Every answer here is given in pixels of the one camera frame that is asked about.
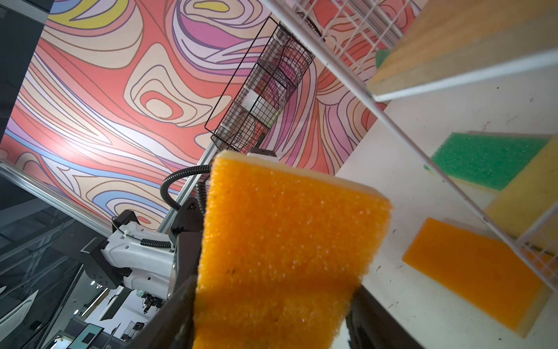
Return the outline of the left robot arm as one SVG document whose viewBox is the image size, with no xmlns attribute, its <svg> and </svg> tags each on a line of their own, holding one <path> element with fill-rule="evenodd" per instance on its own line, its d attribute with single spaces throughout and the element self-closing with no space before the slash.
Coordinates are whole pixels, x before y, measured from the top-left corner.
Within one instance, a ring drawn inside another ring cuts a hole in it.
<svg viewBox="0 0 558 349">
<path fill-rule="evenodd" d="M 151 231 L 138 215 L 125 210 L 112 221 L 108 238 L 94 238 L 80 251 L 87 275 L 109 289 L 136 290 L 142 298 L 166 302 L 183 292 L 196 298 L 206 240 L 208 183 L 212 165 L 196 165 L 171 173 L 161 184 L 161 198 L 175 212 L 166 234 Z M 195 198 L 180 204 L 169 189 L 181 179 L 197 177 Z"/>
</svg>

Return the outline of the orange sponge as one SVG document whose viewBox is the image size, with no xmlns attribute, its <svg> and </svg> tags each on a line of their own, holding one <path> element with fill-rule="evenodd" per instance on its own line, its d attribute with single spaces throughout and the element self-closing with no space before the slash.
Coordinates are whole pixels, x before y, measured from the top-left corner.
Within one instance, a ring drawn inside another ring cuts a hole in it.
<svg viewBox="0 0 558 349">
<path fill-rule="evenodd" d="M 198 268 L 195 348 L 329 348 L 388 234 L 376 189 L 218 154 Z"/>
<path fill-rule="evenodd" d="M 425 220 L 403 261 L 520 337 L 552 293 L 504 242 L 434 218 Z"/>
</svg>

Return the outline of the white wire wooden shelf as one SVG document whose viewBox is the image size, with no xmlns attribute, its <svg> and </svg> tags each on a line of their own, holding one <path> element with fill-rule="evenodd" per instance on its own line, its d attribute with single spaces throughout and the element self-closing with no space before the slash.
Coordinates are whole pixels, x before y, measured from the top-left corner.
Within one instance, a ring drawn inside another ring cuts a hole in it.
<svg viewBox="0 0 558 349">
<path fill-rule="evenodd" d="M 556 50 L 375 95 L 358 68 L 345 66 L 340 54 L 312 37 L 305 26 L 309 2 L 267 6 L 377 118 L 339 175 L 379 190 L 393 203 L 395 238 L 383 246 L 381 264 L 402 254 L 432 217 L 502 239 L 546 285 L 557 288 L 555 274 L 528 259 L 527 244 L 508 237 L 485 214 L 494 192 L 457 183 L 431 159 L 452 132 L 556 135 Z"/>
</svg>

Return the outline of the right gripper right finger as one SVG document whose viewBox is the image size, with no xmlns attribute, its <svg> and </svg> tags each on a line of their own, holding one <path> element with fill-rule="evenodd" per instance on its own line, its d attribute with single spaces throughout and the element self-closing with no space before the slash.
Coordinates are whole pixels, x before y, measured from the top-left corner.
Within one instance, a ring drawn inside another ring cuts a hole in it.
<svg viewBox="0 0 558 349">
<path fill-rule="evenodd" d="M 352 349 L 422 348 L 363 285 L 353 295 L 346 324 Z"/>
</svg>

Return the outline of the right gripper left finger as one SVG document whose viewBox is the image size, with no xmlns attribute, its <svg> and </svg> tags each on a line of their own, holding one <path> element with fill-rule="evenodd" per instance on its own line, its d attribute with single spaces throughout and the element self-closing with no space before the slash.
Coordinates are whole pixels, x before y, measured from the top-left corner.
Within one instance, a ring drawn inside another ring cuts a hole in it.
<svg viewBox="0 0 558 349">
<path fill-rule="evenodd" d="M 168 303 L 126 346 L 141 348 L 193 348 L 197 276 L 190 276 Z"/>
</svg>

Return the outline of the yellow sponge green back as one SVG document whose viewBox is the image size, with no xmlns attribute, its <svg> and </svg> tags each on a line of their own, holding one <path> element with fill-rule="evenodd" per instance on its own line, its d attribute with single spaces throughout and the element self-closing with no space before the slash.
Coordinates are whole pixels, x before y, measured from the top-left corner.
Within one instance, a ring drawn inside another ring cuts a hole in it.
<svg viewBox="0 0 558 349">
<path fill-rule="evenodd" d="M 557 137 L 554 136 L 485 209 L 503 231 L 518 238 L 557 203 Z"/>
</svg>

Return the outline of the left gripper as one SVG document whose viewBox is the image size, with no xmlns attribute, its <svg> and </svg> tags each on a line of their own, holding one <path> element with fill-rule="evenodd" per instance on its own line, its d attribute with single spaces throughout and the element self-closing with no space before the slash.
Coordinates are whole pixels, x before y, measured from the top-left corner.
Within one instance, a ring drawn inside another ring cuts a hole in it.
<svg viewBox="0 0 558 349">
<path fill-rule="evenodd" d="M 174 294 L 191 276 L 196 278 L 202 251 L 206 215 L 217 228 L 226 228 L 228 246 L 255 229 L 255 222 L 264 214 L 264 205 L 257 205 L 249 193 L 249 185 L 259 179 L 244 169 L 250 162 L 278 162 L 274 151 L 251 148 L 247 154 L 222 151 L 208 164 L 179 170 L 167 177 L 171 185 L 179 179 L 200 176 L 196 183 L 198 197 L 188 199 L 176 210 L 169 231 L 174 261 L 169 279 L 167 298 Z"/>
</svg>

